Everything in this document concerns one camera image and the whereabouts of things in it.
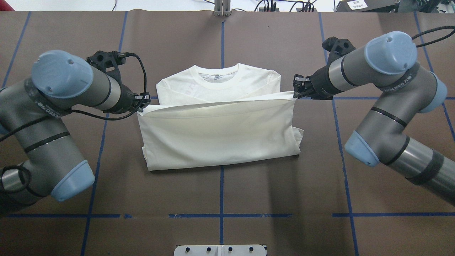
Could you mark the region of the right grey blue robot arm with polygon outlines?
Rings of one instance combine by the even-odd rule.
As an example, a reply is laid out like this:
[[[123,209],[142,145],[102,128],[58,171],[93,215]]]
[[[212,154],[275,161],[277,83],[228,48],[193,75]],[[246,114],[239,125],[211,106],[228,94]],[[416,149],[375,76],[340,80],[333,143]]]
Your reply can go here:
[[[392,31],[356,48],[333,36],[322,46],[327,65],[310,76],[295,75],[294,98],[332,100],[374,84],[382,94],[352,132],[346,152],[370,167],[384,164],[454,205],[454,161],[404,134],[416,114],[434,110],[447,96],[445,84],[418,63],[412,37]]]

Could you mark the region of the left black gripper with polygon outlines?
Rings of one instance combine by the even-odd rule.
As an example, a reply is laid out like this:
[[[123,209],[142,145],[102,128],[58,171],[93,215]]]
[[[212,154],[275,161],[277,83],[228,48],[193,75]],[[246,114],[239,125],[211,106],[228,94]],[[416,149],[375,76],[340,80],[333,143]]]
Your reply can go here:
[[[115,103],[113,105],[114,114],[132,111],[135,107],[137,112],[143,112],[144,108],[151,103],[149,92],[135,94],[125,85],[113,86],[113,99]]]

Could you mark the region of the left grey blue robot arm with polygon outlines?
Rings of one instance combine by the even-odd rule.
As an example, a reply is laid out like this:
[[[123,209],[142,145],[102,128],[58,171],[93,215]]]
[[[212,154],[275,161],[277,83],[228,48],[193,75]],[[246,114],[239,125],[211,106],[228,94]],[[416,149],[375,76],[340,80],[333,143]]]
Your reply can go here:
[[[28,160],[1,168],[1,217],[32,206],[47,196],[59,202],[93,185],[91,167],[73,141],[62,117],[80,113],[83,105],[116,120],[141,112],[150,95],[133,93],[122,83],[118,66],[130,52],[97,51],[83,59],[63,50],[50,50],[33,63],[31,76],[1,89],[1,141],[15,136]]]

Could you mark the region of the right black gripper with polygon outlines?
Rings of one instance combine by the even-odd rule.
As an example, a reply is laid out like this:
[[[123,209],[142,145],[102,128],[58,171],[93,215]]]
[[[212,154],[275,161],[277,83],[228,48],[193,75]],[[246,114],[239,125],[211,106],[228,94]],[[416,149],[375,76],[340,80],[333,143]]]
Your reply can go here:
[[[318,69],[313,75],[304,77],[295,74],[293,79],[294,98],[310,97],[315,100],[332,100],[333,84],[328,76],[328,67]]]

